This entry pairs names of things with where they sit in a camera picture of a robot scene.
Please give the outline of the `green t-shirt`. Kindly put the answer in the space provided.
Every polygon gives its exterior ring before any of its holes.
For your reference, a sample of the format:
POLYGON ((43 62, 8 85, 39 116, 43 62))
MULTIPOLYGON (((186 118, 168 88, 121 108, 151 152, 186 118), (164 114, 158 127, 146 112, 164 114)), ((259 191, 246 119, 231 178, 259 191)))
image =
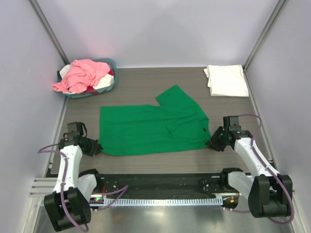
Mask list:
POLYGON ((205 148, 209 118, 178 85, 157 96, 158 105, 102 106, 99 143, 103 153, 132 156, 205 148))

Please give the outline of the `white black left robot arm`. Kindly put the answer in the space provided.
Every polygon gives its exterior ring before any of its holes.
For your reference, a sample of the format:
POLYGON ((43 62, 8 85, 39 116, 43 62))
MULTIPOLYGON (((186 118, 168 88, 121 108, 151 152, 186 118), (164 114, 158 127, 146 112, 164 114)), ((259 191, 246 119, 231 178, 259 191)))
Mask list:
POLYGON ((56 144, 57 149, 46 146, 39 153, 52 152, 60 155, 60 166, 56 184, 51 194, 44 197, 44 207, 56 232, 77 228, 87 233, 91 220, 90 198, 94 191, 102 188, 96 169, 79 171, 83 155, 95 156, 102 147, 97 140, 87 137, 82 122, 67 125, 68 131, 56 144))

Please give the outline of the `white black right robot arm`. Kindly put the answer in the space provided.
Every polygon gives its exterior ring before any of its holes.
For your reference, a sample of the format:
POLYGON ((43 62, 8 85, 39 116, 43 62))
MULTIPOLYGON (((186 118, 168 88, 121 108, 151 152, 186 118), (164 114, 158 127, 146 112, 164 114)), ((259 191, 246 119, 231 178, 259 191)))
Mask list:
POLYGON ((248 202, 248 212, 255 218, 287 217, 287 223, 294 218, 293 181, 289 175, 282 175, 265 158, 257 147, 256 136, 243 130, 239 116, 225 116, 206 145, 214 151, 224 151, 230 146, 245 162, 251 174, 248 177, 239 168, 225 168, 221 173, 221 185, 235 189, 248 202))

